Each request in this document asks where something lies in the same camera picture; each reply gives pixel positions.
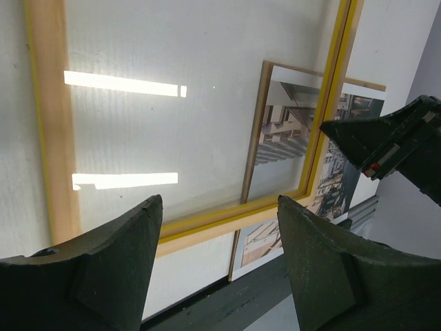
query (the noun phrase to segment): white light strip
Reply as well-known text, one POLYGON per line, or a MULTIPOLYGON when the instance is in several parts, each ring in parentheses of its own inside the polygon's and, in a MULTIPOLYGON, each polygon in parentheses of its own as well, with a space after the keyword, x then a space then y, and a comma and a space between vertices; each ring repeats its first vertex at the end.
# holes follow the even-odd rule
POLYGON ((81 184, 93 184, 97 190, 109 188, 136 188, 139 186, 177 184, 177 172, 157 174, 72 174, 73 190, 81 184))
MULTIPOLYGON (((74 86, 85 86, 87 88, 103 88, 106 90, 166 95, 169 97, 178 96, 177 85, 106 76, 104 74, 88 74, 65 70, 64 83, 74 86)), ((187 96, 187 86, 181 86, 181 96, 184 98, 187 96)))

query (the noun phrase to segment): framed picture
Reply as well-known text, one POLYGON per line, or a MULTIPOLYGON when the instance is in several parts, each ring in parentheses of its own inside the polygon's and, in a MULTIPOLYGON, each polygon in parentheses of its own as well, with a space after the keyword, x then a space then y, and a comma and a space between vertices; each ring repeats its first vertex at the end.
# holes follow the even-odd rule
MULTIPOLYGON (((258 119, 260 125, 252 137, 254 148, 250 144, 250 152, 254 153, 249 181, 251 199, 290 191, 293 197, 296 190, 301 192, 298 183, 305 173, 309 141, 313 134, 319 134, 311 128, 312 122, 322 119, 321 115, 317 119, 316 113, 320 75, 272 66, 268 89, 263 89, 267 91, 265 102, 256 107, 255 122, 258 119)), ((376 84, 345 79, 335 119, 379 117, 386 98, 384 90, 376 84)), ((307 207, 330 221, 343 220, 360 174, 333 143, 327 146, 319 169, 320 182, 307 207)), ((229 278, 233 281, 282 253, 277 218, 243 228, 236 233, 229 278)))

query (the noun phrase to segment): framed photograph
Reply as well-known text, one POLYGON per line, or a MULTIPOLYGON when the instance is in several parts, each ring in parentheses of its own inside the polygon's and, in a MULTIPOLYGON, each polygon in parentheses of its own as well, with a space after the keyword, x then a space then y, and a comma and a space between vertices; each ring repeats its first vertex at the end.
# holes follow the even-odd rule
MULTIPOLYGON (((250 199, 298 190, 310 138, 320 134, 312 125, 322 119, 316 113, 320 75, 276 64, 269 72, 267 88, 262 87, 265 79, 261 82, 265 97, 258 100, 255 124, 259 125, 250 144, 249 152, 254 156, 249 155, 252 163, 248 164, 250 199)), ((345 79, 335 119, 379 117, 384 90, 384 86, 345 79)), ((332 142, 319 169, 320 182, 307 208, 330 221, 343 220, 360 174, 332 142)), ((236 233, 229 278, 233 281, 282 253, 277 218, 243 228, 236 233)))

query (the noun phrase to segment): gray floor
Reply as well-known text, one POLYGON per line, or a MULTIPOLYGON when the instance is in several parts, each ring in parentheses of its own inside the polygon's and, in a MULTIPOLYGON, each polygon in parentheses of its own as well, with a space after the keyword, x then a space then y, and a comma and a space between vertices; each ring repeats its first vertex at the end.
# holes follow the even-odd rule
POLYGON ((292 295, 280 302, 244 331, 300 331, 292 295))

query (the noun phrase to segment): light wood frame side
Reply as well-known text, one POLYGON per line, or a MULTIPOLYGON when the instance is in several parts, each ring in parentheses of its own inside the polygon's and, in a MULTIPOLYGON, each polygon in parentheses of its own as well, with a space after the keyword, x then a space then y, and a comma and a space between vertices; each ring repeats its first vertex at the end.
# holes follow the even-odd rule
POLYGON ((25 0, 41 161, 52 243, 81 234, 75 172, 74 130, 64 0, 25 0))
MULTIPOLYGON (((340 0, 326 70, 323 76, 323 85, 320 89, 318 109, 325 109, 325 111, 323 117, 321 119, 317 118, 315 124, 313 124, 317 128, 320 127, 323 120, 332 119, 335 116, 338 96, 342 90, 363 2, 364 0, 340 0)), ((383 86, 378 87, 380 90, 385 90, 383 86)), ((326 137, 323 133, 320 133, 316 142, 317 145, 311 147, 316 152, 314 155, 310 154, 310 157, 313 157, 314 160, 311 162, 309 178, 304 178, 307 183, 307 191, 296 199, 304 206, 308 206, 314 199, 312 192, 315 192, 320 181, 319 171, 325 157, 326 149, 324 146, 326 142, 326 137)), ((276 199, 276 197, 265 198, 212 215, 203 215, 184 222, 165 225, 161 230, 156 256, 161 257, 275 217, 277 215, 276 199), (198 221, 207 221, 208 219, 211 222, 201 223, 195 227, 198 221)))

